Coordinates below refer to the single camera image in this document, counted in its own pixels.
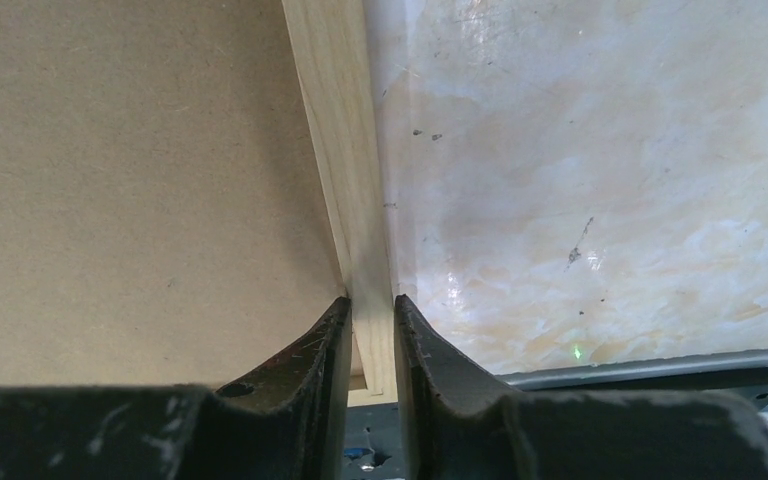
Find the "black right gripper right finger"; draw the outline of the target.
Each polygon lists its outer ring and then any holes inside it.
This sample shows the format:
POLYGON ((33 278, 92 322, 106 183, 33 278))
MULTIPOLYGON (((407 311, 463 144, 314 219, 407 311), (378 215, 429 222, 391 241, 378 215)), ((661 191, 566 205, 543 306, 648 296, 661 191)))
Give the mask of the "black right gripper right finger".
POLYGON ((411 479, 768 479, 768 425, 733 393, 529 390, 394 302, 411 479))

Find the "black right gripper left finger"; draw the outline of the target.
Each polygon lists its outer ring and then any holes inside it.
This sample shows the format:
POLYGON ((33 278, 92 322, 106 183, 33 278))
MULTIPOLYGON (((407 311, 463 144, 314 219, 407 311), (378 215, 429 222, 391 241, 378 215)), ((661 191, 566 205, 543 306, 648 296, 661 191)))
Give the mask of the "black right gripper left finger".
POLYGON ((351 303, 218 389, 0 387, 0 479, 336 479, 351 303))

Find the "light wooden picture frame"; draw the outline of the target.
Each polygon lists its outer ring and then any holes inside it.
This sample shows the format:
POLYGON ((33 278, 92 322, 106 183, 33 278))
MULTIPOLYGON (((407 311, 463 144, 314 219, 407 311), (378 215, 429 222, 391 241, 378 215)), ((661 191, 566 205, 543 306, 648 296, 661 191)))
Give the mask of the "light wooden picture frame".
POLYGON ((397 400, 393 293, 360 1, 282 4, 365 381, 352 406, 397 400))

